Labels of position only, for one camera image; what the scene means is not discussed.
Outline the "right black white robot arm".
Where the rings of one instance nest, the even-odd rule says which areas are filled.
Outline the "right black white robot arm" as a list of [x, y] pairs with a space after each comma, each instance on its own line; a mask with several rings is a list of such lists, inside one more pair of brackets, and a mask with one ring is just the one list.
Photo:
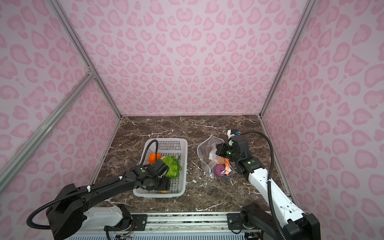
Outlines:
[[259, 191], [269, 205], [269, 213], [257, 204], [243, 207], [240, 215], [244, 228], [260, 229], [261, 240], [321, 239], [317, 217], [299, 208], [272, 179], [274, 157], [271, 157], [270, 168], [267, 169], [252, 155], [249, 142], [243, 134], [232, 135], [227, 142], [218, 144], [216, 149], [217, 156], [234, 163], [237, 172]]

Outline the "clear zip top bag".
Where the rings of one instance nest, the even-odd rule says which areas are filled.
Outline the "clear zip top bag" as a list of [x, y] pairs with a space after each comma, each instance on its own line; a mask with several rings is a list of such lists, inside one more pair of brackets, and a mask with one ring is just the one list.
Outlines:
[[211, 179], [219, 180], [232, 180], [235, 175], [235, 170], [231, 166], [231, 173], [229, 176], [223, 178], [217, 178], [214, 174], [214, 166], [217, 165], [216, 162], [220, 158], [216, 155], [216, 145], [224, 143], [224, 140], [217, 138], [213, 135], [210, 135], [205, 141], [199, 144], [197, 147], [197, 154], [201, 161], [201, 168], [204, 171], [205, 175]]

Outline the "white perforated plastic basket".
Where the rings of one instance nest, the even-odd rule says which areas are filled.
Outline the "white perforated plastic basket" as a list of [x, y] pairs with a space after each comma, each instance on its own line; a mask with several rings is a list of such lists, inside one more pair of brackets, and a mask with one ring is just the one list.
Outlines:
[[177, 198], [186, 190], [188, 142], [180, 138], [158, 138], [146, 141], [140, 164], [163, 162], [168, 169], [163, 173], [160, 186], [133, 190], [141, 198]]

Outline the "green lettuce toy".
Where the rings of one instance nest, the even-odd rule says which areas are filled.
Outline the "green lettuce toy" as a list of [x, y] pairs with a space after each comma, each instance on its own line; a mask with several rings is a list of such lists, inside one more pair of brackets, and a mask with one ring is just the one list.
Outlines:
[[179, 163], [180, 158], [174, 156], [163, 157], [162, 161], [169, 167], [169, 170], [166, 173], [166, 177], [170, 179], [176, 179], [180, 176], [180, 171], [182, 167]]

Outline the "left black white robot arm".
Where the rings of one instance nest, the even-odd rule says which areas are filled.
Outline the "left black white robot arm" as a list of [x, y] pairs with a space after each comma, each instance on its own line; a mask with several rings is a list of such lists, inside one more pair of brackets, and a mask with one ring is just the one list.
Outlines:
[[54, 239], [64, 240], [74, 235], [86, 220], [84, 213], [106, 199], [138, 188], [158, 188], [168, 170], [169, 167], [158, 160], [153, 165], [135, 166], [99, 184], [65, 186], [46, 211]]

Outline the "orange carrot toy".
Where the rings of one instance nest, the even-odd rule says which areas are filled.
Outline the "orange carrot toy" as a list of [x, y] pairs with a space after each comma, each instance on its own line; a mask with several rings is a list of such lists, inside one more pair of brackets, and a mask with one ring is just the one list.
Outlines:
[[231, 164], [230, 164], [230, 161], [229, 159], [225, 159], [225, 170], [224, 170], [224, 174], [226, 176], [229, 176], [229, 174], [231, 173]]

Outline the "orange tomato toy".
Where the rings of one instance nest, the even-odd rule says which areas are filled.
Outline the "orange tomato toy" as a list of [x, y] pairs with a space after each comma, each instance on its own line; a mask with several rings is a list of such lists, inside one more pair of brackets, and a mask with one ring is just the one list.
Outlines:
[[160, 160], [162, 158], [162, 155], [159, 153], [152, 153], [149, 156], [149, 163], [153, 165], [157, 160]]

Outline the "purple onion toy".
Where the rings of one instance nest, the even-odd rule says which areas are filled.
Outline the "purple onion toy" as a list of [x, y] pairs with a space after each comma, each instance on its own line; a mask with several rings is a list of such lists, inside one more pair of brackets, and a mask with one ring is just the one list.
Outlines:
[[217, 164], [214, 166], [214, 174], [217, 178], [223, 178], [226, 176], [226, 167], [221, 164]]

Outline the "small orange fruit toy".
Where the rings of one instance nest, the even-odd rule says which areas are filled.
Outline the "small orange fruit toy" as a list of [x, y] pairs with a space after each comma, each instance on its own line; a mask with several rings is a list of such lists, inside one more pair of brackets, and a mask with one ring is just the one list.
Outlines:
[[220, 157], [217, 162], [216, 162], [217, 165], [225, 165], [226, 164], [226, 159], [225, 158], [222, 158]]

